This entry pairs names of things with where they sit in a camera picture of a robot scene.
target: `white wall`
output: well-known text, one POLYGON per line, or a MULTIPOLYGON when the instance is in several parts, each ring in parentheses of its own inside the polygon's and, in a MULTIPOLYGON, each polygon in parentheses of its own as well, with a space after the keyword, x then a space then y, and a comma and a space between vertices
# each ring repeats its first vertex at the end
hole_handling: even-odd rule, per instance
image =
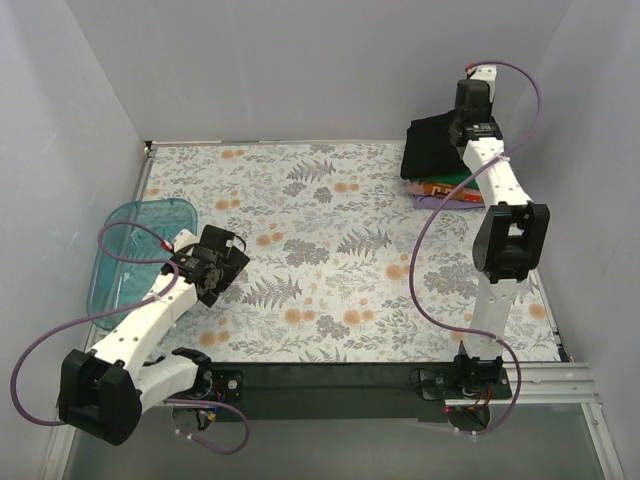
MULTIPOLYGON (((551 209, 541 273, 560 333, 590 363, 627 478, 640 478, 640 5, 575 0, 536 77, 542 128, 514 155, 551 209)), ((525 95, 507 129, 532 114, 525 95)))
MULTIPOLYGON (((14 411, 9 374, 37 336, 82 315, 95 235, 131 199, 143 145, 63 0, 0 0, 0 478, 39 478, 51 429, 14 411)), ((60 334, 28 361, 20 395, 53 418, 60 334)))
POLYGON ((143 139, 292 140, 404 138, 471 60, 535 68, 570 0, 68 3, 143 139))

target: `teal basket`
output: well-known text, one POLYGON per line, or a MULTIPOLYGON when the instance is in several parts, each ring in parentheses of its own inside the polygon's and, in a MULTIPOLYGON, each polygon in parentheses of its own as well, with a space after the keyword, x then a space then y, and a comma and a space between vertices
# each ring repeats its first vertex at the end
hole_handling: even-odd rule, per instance
MULTIPOLYGON (((169 242, 182 229, 197 234, 198 214, 189 202, 179 198, 131 202, 116 209, 105 222, 136 222, 162 235, 169 242)), ((104 235, 109 251, 128 258, 169 258, 152 235, 129 225, 117 225, 104 235)), ((161 264, 134 265, 118 262, 98 249, 91 275, 87 297, 87 313, 111 310, 137 302, 146 295, 162 268, 161 264)), ((127 313, 110 315, 94 323, 111 331, 127 316, 127 313)))

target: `folded cloth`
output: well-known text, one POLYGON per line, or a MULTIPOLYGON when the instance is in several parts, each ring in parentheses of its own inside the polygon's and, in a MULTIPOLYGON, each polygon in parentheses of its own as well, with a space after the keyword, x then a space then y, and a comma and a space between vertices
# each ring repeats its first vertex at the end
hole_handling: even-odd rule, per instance
MULTIPOLYGON (((464 172, 452 173, 451 175, 429 175, 422 178, 410 178, 412 182, 436 182, 436 183, 448 183, 449 185, 460 185, 471 175, 471 170, 468 168, 464 172)), ((466 185, 467 188, 480 189, 475 180, 470 181, 466 185)))
MULTIPOLYGON (((451 192, 451 190, 453 190, 455 187, 455 185, 448 185, 446 183, 408 182, 407 193, 410 193, 412 195, 430 195, 433 197, 444 198, 449 195, 449 192, 451 192)), ((453 200, 482 203, 482 194, 480 193, 480 190, 474 190, 473 188, 463 188, 453 196, 453 200)))
POLYGON ((455 110, 451 110, 411 122, 400 167, 402 178, 410 180, 465 171, 467 167, 449 139, 449 125, 453 122, 454 114, 455 110))
MULTIPOLYGON (((414 195, 413 208, 418 210, 434 210, 440 206, 442 199, 428 195, 414 195)), ((469 210, 472 208, 484 208, 484 203, 461 202, 460 200, 449 200, 444 210, 469 210)))

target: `flower pattern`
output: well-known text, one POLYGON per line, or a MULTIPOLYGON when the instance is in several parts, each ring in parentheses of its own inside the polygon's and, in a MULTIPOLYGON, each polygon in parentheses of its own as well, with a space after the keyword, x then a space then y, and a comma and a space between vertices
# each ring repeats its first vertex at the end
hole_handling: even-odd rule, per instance
MULTIPOLYGON (((450 361, 460 338, 409 296, 413 246, 429 212, 399 178, 398 144, 160 147, 145 199, 191 202, 241 235, 251 262, 212 308, 198 304, 154 349, 214 361, 450 361)), ((469 326, 471 246, 482 211, 444 212, 416 264, 422 305, 469 326)), ((505 340, 524 361, 559 360, 536 277, 522 283, 505 340)))

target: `gray floor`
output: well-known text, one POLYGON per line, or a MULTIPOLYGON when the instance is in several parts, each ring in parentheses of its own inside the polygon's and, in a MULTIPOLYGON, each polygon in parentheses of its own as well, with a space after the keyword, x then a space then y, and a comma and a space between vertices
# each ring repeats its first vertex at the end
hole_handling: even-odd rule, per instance
MULTIPOLYGON (((493 407, 496 416, 502 407, 493 407)), ((78 432, 65 478, 231 479, 602 479, 580 405, 521 405, 501 428, 472 441, 416 427, 412 420, 253 422, 233 457, 172 433, 171 413, 145 414, 113 447, 78 432)), ((231 447, 241 424, 217 424, 206 437, 231 447)))

